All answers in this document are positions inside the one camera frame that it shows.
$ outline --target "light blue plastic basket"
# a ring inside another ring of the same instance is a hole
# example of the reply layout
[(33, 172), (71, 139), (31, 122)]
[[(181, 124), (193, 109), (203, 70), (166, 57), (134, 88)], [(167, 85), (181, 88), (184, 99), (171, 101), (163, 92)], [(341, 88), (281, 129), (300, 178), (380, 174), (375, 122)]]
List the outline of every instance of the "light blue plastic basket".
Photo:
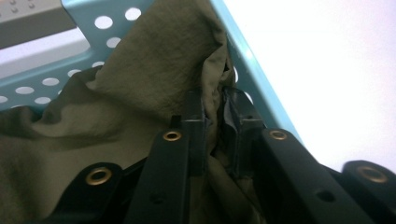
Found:
[[(144, 13), (153, 1), (63, 0), (65, 10), (85, 35), (90, 48), (77, 56), (0, 79), (0, 110), (29, 105), (42, 111), (58, 96), (74, 72), (106, 61), (113, 50), (107, 45), (108, 41), (117, 42), (134, 25), (134, 19), (126, 18), (128, 10), (139, 9)], [(228, 32), (229, 48), (238, 74), (237, 87), (251, 97), (267, 126), (297, 134), (227, 7), (221, 0), (211, 2)], [(95, 25), (98, 20), (111, 22), (100, 29)]]

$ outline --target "white surface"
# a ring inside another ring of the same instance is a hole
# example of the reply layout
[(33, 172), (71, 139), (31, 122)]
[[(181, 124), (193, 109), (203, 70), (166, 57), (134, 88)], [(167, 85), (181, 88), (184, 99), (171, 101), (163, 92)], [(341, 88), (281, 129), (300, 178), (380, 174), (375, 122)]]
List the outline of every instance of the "white surface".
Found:
[(78, 55), (89, 47), (82, 32), (76, 28), (0, 49), (0, 79)]
[(224, 2), (320, 163), (396, 173), (396, 1)]

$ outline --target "white wall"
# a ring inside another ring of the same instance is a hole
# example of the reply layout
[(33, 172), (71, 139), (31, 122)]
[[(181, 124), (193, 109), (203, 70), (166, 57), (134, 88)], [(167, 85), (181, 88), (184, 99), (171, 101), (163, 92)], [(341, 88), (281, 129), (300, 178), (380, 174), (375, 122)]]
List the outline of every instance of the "white wall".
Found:
[(319, 162), (396, 173), (396, 1), (224, 2)]

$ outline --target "fabric fold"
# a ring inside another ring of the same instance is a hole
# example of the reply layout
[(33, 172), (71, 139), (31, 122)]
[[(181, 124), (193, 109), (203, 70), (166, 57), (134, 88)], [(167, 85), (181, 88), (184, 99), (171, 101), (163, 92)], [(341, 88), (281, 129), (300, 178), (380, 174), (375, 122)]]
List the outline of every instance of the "fabric fold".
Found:
[(0, 222), (47, 216), (88, 165), (126, 168), (146, 157), (181, 113), (185, 93), (201, 87), (209, 168), (191, 179), (190, 221), (262, 223), (244, 188), (211, 156), (223, 86), (234, 86), (233, 64), (209, 1), (157, 0), (103, 67), (73, 75), (42, 115), (25, 106), (0, 112)]

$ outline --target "crumpled fabric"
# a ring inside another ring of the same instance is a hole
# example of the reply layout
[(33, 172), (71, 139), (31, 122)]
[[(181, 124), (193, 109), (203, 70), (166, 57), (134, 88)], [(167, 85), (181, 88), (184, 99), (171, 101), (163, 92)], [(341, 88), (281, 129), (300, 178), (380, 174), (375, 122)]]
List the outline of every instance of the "crumpled fabric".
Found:
[(157, 0), (105, 65), (73, 75), (42, 115), (27, 106), (0, 112), (0, 222), (48, 216), (88, 165), (126, 168), (147, 157), (155, 135), (181, 113), (185, 93), (201, 87), (211, 122), (208, 170), (191, 178), (190, 223), (263, 223), (251, 179), (230, 178), (211, 156), (232, 68), (207, 0)]

